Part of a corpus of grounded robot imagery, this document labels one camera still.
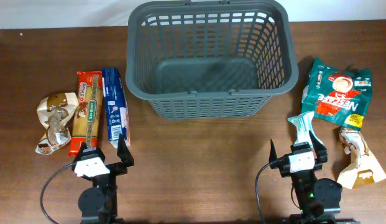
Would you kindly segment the beige brown snack bag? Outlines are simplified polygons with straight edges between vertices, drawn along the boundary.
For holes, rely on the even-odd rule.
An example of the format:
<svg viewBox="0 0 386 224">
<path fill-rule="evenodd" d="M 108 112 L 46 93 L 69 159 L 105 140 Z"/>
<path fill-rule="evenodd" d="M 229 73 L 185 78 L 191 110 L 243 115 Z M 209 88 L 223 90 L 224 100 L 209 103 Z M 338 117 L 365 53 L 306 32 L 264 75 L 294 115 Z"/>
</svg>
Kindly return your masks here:
<svg viewBox="0 0 386 224">
<path fill-rule="evenodd" d="M 339 139 L 350 164 L 338 176 L 337 183 L 347 189 L 358 189 L 386 179 L 386 173 L 369 149 L 360 131 L 343 127 Z"/>
</svg>

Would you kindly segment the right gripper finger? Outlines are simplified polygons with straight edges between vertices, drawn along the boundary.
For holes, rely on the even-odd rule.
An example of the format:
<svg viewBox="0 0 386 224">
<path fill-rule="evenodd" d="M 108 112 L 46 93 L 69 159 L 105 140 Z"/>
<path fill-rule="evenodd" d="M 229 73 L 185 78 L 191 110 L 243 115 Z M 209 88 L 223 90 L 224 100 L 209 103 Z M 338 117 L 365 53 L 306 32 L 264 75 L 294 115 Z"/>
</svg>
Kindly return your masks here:
<svg viewBox="0 0 386 224">
<path fill-rule="evenodd" d="M 269 163 L 275 164 L 278 161 L 278 156 L 275 150 L 275 145 L 273 140 L 270 140 L 270 155 L 269 155 Z"/>
<path fill-rule="evenodd" d="M 310 139 L 318 159 L 327 159 L 328 153 L 325 146 L 318 141 L 312 131 L 309 131 Z"/>
</svg>

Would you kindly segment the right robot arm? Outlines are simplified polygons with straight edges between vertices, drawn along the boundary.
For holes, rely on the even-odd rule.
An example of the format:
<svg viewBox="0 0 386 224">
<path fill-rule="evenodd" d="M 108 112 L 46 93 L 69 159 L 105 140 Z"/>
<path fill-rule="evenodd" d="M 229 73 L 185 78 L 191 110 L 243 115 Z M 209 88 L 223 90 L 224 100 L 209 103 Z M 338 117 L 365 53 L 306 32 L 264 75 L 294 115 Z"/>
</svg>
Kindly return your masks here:
<svg viewBox="0 0 386 224">
<path fill-rule="evenodd" d="M 278 157 L 274 143 L 270 143 L 269 166 L 278 169 L 282 177 L 292 179 L 292 187 L 298 201 L 299 214 L 292 214 L 284 223 L 294 224 L 354 224 L 353 219 L 337 219 L 341 212 L 342 186 L 329 178 L 318 179 L 315 172 L 328 161 L 325 146 L 312 131 L 311 143 L 291 145 L 292 152 Z"/>
</svg>

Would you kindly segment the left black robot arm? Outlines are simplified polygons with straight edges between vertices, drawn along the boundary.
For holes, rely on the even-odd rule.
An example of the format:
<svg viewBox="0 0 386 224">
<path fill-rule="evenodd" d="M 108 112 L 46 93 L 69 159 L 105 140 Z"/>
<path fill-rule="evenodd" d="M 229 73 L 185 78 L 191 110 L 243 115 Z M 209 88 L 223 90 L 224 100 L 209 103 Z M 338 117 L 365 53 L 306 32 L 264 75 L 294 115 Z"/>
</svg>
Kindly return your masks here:
<svg viewBox="0 0 386 224">
<path fill-rule="evenodd" d="M 120 175 L 127 174 L 127 168 L 134 165 L 134 158 L 128 150 L 124 136 L 117 142 L 119 162 L 105 164 L 105 155 L 98 147 L 89 148 L 83 143 L 75 157 L 72 171 L 92 183 L 79 199 L 82 223 L 124 223 L 117 212 L 117 182 Z"/>
</svg>

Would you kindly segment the green Nescafe coffee bag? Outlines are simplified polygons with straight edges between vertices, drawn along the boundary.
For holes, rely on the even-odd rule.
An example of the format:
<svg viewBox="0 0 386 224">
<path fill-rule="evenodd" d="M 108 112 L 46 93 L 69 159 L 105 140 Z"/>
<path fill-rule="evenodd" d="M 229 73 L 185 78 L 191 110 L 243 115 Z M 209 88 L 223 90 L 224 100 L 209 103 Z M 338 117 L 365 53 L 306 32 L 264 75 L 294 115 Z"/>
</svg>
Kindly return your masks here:
<svg viewBox="0 0 386 224">
<path fill-rule="evenodd" d="M 314 59 L 302 94 L 302 112 L 356 131 L 361 130 L 372 99 L 369 69 L 350 72 Z"/>
</svg>

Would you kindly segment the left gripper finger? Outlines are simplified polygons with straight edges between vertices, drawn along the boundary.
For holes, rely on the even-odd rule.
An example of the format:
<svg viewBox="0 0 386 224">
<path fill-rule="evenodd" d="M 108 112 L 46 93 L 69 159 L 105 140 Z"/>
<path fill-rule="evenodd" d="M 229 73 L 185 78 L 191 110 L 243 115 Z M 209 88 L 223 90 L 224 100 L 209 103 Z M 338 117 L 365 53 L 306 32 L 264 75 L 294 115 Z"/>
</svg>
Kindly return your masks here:
<svg viewBox="0 0 386 224">
<path fill-rule="evenodd" d="M 125 165 L 134 165 L 134 158 L 127 148 L 124 136 L 122 134 L 119 135 L 118 139 L 117 156 Z"/>
<path fill-rule="evenodd" d="M 76 155 L 75 159 L 81 159 L 84 154 L 84 150 L 87 149 L 87 145 L 85 142 L 81 143 L 80 149 L 78 151 L 78 154 Z"/>
</svg>

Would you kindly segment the light teal tissue pack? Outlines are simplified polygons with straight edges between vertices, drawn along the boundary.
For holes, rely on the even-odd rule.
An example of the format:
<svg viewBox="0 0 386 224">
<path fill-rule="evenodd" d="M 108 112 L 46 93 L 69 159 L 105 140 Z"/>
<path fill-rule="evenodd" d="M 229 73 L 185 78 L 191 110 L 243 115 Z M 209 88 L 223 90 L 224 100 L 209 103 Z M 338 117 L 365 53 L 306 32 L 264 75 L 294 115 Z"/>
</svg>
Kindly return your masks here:
<svg viewBox="0 0 386 224">
<path fill-rule="evenodd" d="M 296 127 L 296 141 L 294 144 L 308 142 L 310 147 L 313 147 L 313 143 L 310 138 L 310 132 L 318 142 L 323 144 L 323 142 L 316 136 L 312 127 L 312 120 L 314 116 L 314 111 L 307 111 L 299 114 L 298 116 L 287 118 L 287 120 Z"/>
</svg>

